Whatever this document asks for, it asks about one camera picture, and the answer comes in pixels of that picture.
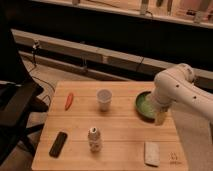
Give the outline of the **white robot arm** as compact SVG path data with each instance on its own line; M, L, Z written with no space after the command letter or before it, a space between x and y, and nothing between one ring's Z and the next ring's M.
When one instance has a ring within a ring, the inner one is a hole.
M159 72L154 78L154 90L146 97L152 110L159 114L176 101L196 110L213 124L213 94L196 87L194 79L193 68L185 63Z

